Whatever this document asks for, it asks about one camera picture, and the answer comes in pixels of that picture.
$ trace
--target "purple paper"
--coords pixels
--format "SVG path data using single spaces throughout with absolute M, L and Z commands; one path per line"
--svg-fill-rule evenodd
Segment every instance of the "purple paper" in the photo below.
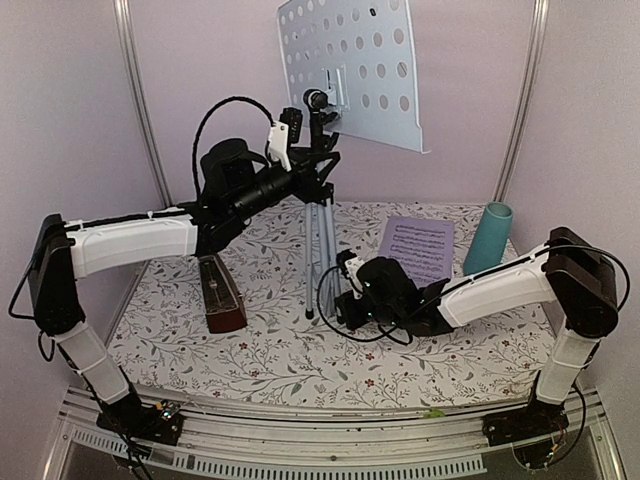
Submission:
M 426 287 L 453 272 L 453 232 L 446 220 L 390 217 L 378 254 L 395 258 L 416 286 Z

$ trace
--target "printed music notation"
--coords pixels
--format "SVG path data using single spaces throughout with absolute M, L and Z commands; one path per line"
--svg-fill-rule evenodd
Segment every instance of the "printed music notation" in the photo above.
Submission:
M 455 225 L 446 220 L 391 217 L 379 255 L 400 262 L 418 287 L 452 277 Z

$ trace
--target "wall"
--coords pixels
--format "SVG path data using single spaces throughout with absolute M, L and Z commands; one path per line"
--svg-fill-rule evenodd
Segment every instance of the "wall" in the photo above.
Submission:
M 193 198 L 195 130 L 208 108 L 248 95 L 287 104 L 276 10 L 283 0 L 132 2 L 142 79 L 174 198 Z M 533 2 L 411 2 L 429 155 L 343 137 L 331 180 L 342 199 L 485 202 L 493 194 L 520 92 Z M 230 105 L 201 153 L 228 136 L 261 151 L 264 118 Z
M 40 222 L 159 207 L 134 116 L 113 2 L 4 1 L 0 16 L 0 478 L 32 480 L 70 380 L 6 306 Z M 103 335 L 131 268 L 79 282 Z M 23 295 L 19 311 L 31 311 Z
M 629 267 L 635 289 L 589 369 L 623 454 L 640 478 L 640 3 L 552 2 L 508 201 L 523 251 L 567 225 Z

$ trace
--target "table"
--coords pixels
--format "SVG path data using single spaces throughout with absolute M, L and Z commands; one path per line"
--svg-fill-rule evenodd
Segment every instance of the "table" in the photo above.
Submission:
M 452 220 L 454 273 L 482 213 L 479 205 L 341 202 L 338 249 L 376 255 L 393 215 Z M 516 255 L 511 244 L 505 258 Z M 304 207 L 256 216 L 221 257 L 244 293 L 248 327 L 209 334 L 191 257 L 154 260 L 108 349 L 136 383 L 193 395 L 309 407 L 468 405 L 527 395 L 554 341 L 539 305 L 478 320 L 452 334 L 355 343 L 304 316 Z M 358 336 L 377 330 L 360 329 Z

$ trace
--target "teal cup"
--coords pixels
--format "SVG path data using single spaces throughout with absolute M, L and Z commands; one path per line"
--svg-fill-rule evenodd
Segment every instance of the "teal cup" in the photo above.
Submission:
M 487 204 L 482 213 L 478 230 L 471 242 L 471 248 L 462 265 L 465 275 L 487 270 L 500 265 L 504 249 L 507 246 L 513 210 L 500 202 Z

